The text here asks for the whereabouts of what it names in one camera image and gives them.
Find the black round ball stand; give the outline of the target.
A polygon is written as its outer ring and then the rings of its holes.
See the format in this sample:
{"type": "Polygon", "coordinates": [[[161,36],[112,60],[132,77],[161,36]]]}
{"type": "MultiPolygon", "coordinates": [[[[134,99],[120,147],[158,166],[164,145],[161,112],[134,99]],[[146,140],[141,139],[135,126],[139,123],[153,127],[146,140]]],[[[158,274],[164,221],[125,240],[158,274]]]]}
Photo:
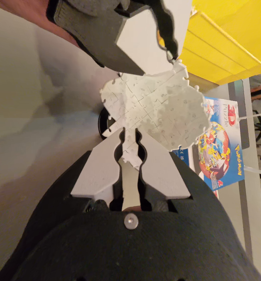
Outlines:
{"type": "Polygon", "coordinates": [[[114,123],[115,120],[109,115],[107,109],[103,107],[98,117],[98,131],[102,140],[106,139],[103,133],[109,130],[109,127],[114,123]]]}

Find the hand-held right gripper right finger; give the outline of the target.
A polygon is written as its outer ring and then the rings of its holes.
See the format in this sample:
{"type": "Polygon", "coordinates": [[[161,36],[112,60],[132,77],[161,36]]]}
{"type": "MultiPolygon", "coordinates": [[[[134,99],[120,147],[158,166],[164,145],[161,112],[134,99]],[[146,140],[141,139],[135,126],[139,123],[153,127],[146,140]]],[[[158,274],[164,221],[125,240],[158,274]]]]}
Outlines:
{"type": "Polygon", "coordinates": [[[190,192],[176,167],[170,152],[148,135],[136,130],[139,167],[140,200],[187,199],[190,192]]]}

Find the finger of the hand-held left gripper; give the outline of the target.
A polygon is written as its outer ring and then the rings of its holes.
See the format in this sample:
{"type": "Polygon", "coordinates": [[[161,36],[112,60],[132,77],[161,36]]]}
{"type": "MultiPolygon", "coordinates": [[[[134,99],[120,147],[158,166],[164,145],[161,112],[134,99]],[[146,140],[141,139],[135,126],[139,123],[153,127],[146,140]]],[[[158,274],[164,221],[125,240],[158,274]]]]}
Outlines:
{"type": "Polygon", "coordinates": [[[116,44],[146,75],[171,71],[179,56],[179,5],[142,5],[124,20],[116,44]]]}
{"type": "Polygon", "coordinates": [[[189,24],[192,0],[163,0],[173,23],[173,40],[177,44],[177,57],[181,55],[189,24]]]}

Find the partly built puzzle ball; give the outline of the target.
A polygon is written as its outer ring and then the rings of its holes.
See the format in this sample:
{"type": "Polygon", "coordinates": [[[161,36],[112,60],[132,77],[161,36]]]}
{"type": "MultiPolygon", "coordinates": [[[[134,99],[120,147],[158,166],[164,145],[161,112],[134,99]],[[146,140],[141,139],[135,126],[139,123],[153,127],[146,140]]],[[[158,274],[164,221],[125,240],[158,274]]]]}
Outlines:
{"type": "Polygon", "coordinates": [[[211,128],[211,115],[204,107],[199,87],[189,85],[186,66],[180,59],[170,71],[138,76],[123,73],[105,83],[100,98],[115,122],[103,135],[109,137],[125,128],[124,162],[139,170],[135,130],[142,129],[169,152],[187,149],[211,128]]]}

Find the blue puzzle box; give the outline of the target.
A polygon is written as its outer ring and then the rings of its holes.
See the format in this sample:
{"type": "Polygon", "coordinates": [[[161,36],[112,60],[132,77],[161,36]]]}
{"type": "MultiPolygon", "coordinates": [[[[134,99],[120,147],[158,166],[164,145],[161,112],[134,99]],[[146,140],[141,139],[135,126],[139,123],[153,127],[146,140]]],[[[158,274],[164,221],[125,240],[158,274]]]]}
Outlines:
{"type": "Polygon", "coordinates": [[[211,128],[196,145],[173,150],[218,196],[218,190],[244,180],[237,101],[205,97],[211,128]]]}

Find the white thin pole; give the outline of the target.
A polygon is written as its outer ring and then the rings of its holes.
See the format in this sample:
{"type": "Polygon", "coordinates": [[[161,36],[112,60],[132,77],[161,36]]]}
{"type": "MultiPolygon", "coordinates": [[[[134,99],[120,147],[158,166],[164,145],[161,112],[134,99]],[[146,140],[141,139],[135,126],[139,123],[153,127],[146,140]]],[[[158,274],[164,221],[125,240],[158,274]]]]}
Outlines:
{"type": "Polygon", "coordinates": [[[245,116],[245,117],[239,117],[238,120],[244,120],[244,119],[247,119],[247,118],[255,118],[255,117],[261,117],[261,113],[259,114],[253,114],[253,115],[250,115],[250,116],[245,116]]]}

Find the yellow plastic bin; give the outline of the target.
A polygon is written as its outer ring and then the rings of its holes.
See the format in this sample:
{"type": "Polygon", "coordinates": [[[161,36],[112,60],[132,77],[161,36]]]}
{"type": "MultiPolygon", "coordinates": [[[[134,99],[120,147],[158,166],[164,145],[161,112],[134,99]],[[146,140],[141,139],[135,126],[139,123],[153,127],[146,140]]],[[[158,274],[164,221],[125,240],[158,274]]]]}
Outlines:
{"type": "Polygon", "coordinates": [[[261,74],[261,0],[192,1],[178,49],[189,73],[218,85],[261,74]]]}

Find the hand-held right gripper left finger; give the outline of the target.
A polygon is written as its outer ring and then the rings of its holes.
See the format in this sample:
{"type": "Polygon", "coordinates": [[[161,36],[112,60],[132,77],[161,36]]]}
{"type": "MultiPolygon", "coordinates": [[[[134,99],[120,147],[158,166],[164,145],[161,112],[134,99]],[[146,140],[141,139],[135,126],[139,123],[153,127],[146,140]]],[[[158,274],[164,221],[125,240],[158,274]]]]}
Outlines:
{"type": "Polygon", "coordinates": [[[122,167],[118,163],[123,154],[125,128],[120,128],[93,148],[71,195],[76,198],[103,200],[110,204],[123,202],[122,167]]]}

